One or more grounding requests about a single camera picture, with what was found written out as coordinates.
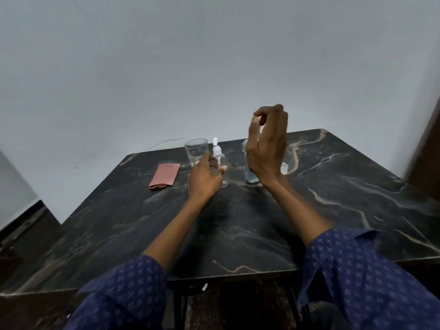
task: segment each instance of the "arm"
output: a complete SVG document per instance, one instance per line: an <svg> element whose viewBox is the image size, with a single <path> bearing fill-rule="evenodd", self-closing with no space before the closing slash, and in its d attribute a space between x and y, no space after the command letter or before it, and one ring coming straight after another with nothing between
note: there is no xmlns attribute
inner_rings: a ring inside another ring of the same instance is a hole
<svg viewBox="0 0 440 330"><path fill-rule="evenodd" d="M280 173L286 149L287 113L281 105L256 111L247 160L263 186L296 225L308 247L299 300L318 272L335 305L354 329L440 329L440 301L413 276L373 249L375 232L331 228ZM265 124L258 141L259 123Z"/></svg>
<svg viewBox="0 0 440 330"><path fill-rule="evenodd" d="M179 214L155 238L143 255L117 266L80 289L90 292L70 317L66 330L161 329L166 303L166 274L203 206L218 191L227 169L212 174L205 154L188 180L190 197Z"/></svg>

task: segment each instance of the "folded cloth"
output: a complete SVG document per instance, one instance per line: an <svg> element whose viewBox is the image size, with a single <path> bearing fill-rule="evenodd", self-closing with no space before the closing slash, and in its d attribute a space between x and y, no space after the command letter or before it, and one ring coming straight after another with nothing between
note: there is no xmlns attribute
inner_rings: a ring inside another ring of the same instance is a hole
<svg viewBox="0 0 440 330"><path fill-rule="evenodd" d="M179 172L179 163L162 163L157 167L153 180L148 186L150 189L163 188L167 185L173 185Z"/></svg>

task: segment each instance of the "black marble table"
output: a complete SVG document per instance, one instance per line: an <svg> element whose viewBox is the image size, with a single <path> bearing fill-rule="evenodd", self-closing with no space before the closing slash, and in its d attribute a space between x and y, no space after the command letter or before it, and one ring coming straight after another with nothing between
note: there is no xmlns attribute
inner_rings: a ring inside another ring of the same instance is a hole
<svg viewBox="0 0 440 330"><path fill-rule="evenodd" d="M244 179L243 140L221 143L229 185L201 212L168 278L170 283L291 274L304 247L260 183ZM440 259L440 205L326 130L288 134L288 178L335 225L381 231L375 247L400 263ZM180 163L172 187L150 190L158 164ZM4 293L79 288L136 257L187 199L184 148L128 155L60 226L61 238L23 264Z"/></svg>

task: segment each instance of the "open white cap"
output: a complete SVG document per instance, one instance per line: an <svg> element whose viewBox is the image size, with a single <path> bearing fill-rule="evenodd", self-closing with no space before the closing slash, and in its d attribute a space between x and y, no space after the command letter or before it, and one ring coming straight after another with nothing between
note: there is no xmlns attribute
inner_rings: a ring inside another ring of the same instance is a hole
<svg viewBox="0 0 440 330"><path fill-rule="evenodd" d="M221 148L218 145L219 140L217 138L214 138L212 141L212 144L214 145L214 148L212 149L212 154L215 156L221 155Z"/></svg>

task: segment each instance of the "purple patterned shirt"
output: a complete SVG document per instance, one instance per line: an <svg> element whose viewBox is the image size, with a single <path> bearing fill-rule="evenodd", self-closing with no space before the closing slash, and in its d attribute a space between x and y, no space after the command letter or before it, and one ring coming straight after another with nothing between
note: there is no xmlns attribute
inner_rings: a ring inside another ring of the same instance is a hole
<svg viewBox="0 0 440 330"><path fill-rule="evenodd" d="M299 307L314 299L321 272L331 302L353 329L440 329L440 301L413 276L373 250L375 231L333 228L308 247ZM166 278L151 257L140 256L86 284L91 292L66 330L161 329Z"/></svg>

